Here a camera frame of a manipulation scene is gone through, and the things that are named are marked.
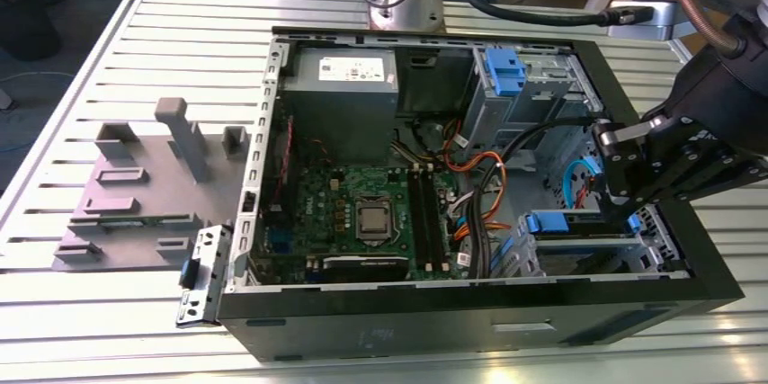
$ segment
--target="ram slot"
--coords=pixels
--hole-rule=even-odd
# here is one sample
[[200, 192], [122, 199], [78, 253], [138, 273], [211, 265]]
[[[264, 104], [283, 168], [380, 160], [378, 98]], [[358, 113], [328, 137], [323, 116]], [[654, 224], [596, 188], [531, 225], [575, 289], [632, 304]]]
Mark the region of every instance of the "ram slot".
[[446, 249], [443, 247], [443, 235], [440, 231], [439, 199], [435, 191], [432, 173], [422, 173], [422, 197], [424, 206], [424, 220], [427, 235], [430, 238], [430, 261], [435, 271], [448, 270], [446, 263]]
[[414, 246], [416, 251], [416, 267], [430, 269], [430, 240], [424, 219], [422, 179], [419, 172], [408, 173], [408, 203], [411, 207], [411, 227], [414, 230]]

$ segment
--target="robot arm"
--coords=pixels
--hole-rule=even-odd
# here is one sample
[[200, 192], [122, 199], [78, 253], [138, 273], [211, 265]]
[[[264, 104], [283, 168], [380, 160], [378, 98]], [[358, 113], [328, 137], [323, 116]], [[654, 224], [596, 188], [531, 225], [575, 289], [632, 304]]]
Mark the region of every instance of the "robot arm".
[[[442, 0], [366, 1], [375, 28], [443, 28]], [[606, 166], [594, 189], [610, 218], [626, 219], [650, 202], [695, 200], [768, 177], [768, 0], [758, 7], [750, 1], [731, 3], [734, 17], [723, 30], [710, 23], [699, 0], [634, 0], [574, 17], [468, 2], [518, 22], [612, 26], [610, 35], [658, 40], [695, 29], [710, 42], [680, 70], [670, 98], [639, 124], [594, 125]], [[708, 7], [723, 5], [706, 2]]]
[[[704, 1], [730, 5], [734, 16], [715, 36], [703, 29], [711, 43], [680, 70], [668, 99], [638, 125], [594, 126], [606, 164], [600, 201], [611, 217], [768, 178], [768, 0]], [[710, 25], [700, 12], [683, 9], [698, 29]]]

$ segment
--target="floor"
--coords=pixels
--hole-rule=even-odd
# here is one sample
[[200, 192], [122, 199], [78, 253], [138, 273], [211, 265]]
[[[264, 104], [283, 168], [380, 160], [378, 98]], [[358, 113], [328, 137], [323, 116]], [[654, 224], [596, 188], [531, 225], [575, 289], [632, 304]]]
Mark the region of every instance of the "floor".
[[18, 108], [12, 112], [0, 112], [0, 193], [19, 169], [30, 150], [28, 145], [38, 137], [71, 81], [67, 76], [36, 75], [4, 82], [4, 77], [31, 71], [76, 74], [119, 3], [120, 0], [66, 0], [48, 8], [64, 42], [62, 51], [54, 57], [20, 62], [0, 50], [0, 88], [18, 101]]

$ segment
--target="white slatted table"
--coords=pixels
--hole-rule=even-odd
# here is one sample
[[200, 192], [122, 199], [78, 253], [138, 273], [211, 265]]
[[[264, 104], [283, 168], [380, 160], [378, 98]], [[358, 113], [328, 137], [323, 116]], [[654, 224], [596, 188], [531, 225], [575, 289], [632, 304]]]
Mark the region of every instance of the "white slatted table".
[[[747, 298], [610, 346], [259, 364], [223, 328], [175, 329], [176, 272], [47, 271], [103, 122], [130, 120], [138, 134], [163, 134], [154, 104], [183, 96], [204, 132], [250, 125], [271, 26], [360, 29], [366, 17], [359, 0], [124, 0], [0, 199], [0, 380], [211, 374], [259, 383], [768, 380], [768, 183], [695, 203]], [[598, 28], [502, 22], [464, 4], [447, 4], [446, 17], [451, 32], [594, 40], [636, 109], [667, 97], [682, 64], [666, 43], [614, 40]]]

